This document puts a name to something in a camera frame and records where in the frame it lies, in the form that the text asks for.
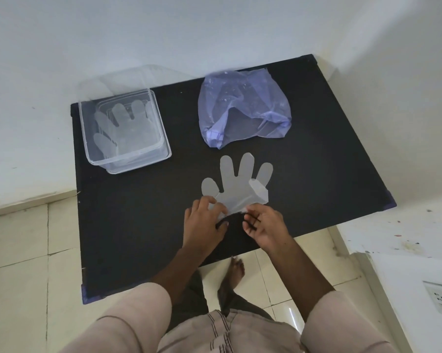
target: bare foot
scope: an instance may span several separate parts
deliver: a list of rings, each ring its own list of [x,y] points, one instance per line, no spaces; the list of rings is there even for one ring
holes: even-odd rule
[[[221,283],[221,286],[228,285],[231,289],[235,289],[246,274],[242,259],[231,258],[228,272]]]

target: black tabletop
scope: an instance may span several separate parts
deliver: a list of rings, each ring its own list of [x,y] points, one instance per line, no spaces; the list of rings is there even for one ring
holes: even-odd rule
[[[223,149],[208,147],[198,126],[203,79],[153,88],[172,149],[168,160],[119,175],[91,165],[85,155],[77,104],[71,105],[83,285],[88,297],[143,282],[182,245],[183,213],[213,178],[220,190],[220,158],[235,170],[246,152],[273,164],[269,205],[283,213],[292,236],[336,225],[395,203],[335,99],[312,55],[250,68],[267,68],[291,107],[283,139],[253,137]],[[258,248],[230,225],[206,264]]]

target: purple plastic bag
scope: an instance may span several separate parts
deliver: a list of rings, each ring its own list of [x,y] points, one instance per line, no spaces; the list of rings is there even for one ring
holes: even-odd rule
[[[291,127],[288,100],[266,69],[206,76],[198,118],[203,139],[218,149],[253,136],[284,137]]]

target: wall socket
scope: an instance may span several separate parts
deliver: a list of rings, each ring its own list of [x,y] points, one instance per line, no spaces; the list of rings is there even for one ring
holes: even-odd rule
[[[437,311],[442,314],[442,284],[428,281],[424,281],[423,283]]]

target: person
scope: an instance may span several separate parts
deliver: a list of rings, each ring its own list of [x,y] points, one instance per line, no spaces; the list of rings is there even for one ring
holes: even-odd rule
[[[231,259],[218,290],[221,311],[209,313],[197,269],[224,237],[227,222],[215,227],[221,213],[227,209],[213,197],[195,200],[185,211],[182,248],[169,265],[62,352],[395,352],[324,278],[289,235],[282,214],[261,204],[247,207],[243,229],[270,257],[306,322],[303,332],[234,292],[245,273],[238,259]]]

